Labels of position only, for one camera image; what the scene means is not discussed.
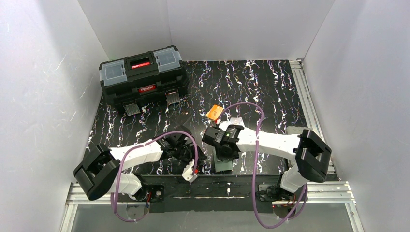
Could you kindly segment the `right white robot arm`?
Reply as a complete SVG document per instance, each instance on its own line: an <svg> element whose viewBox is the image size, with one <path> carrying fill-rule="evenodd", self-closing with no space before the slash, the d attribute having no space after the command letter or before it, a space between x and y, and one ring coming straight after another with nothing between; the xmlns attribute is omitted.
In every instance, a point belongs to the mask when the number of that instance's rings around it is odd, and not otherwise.
<svg viewBox="0 0 410 232"><path fill-rule="evenodd" d="M295 193L307 182L323 183L327 180L332 150L312 130L300 134L257 132L242 125L222 122L208 127L202 141L215 148L220 160L234 160L239 153L254 151L285 158L295 164L284 172L279 187Z"/></svg>

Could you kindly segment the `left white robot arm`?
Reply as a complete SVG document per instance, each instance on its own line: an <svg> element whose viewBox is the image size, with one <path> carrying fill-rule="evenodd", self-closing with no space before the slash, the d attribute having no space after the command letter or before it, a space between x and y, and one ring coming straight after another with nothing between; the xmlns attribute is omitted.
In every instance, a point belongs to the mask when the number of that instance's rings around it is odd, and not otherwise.
<svg viewBox="0 0 410 232"><path fill-rule="evenodd" d="M125 193L137 196L152 194L149 186L134 174L123 170L145 163L175 158L182 164L182 177L188 182L197 178L197 169L207 156L197 145L192 132L184 127L164 133L145 143L109 148L95 146L75 167L73 175L90 201L107 193Z"/></svg>

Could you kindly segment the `mint green card holder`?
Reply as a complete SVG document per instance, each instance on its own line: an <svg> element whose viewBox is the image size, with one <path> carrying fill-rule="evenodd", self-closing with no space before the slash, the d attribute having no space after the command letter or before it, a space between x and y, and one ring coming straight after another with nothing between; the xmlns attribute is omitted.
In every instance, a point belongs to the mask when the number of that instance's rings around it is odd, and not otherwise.
<svg viewBox="0 0 410 232"><path fill-rule="evenodd" d="M233 170L233 162L232 160L229 161L221 161L217 158L216 150L213 149L213 161L215 172L220 173L224 171L232 171Z"/></svg>

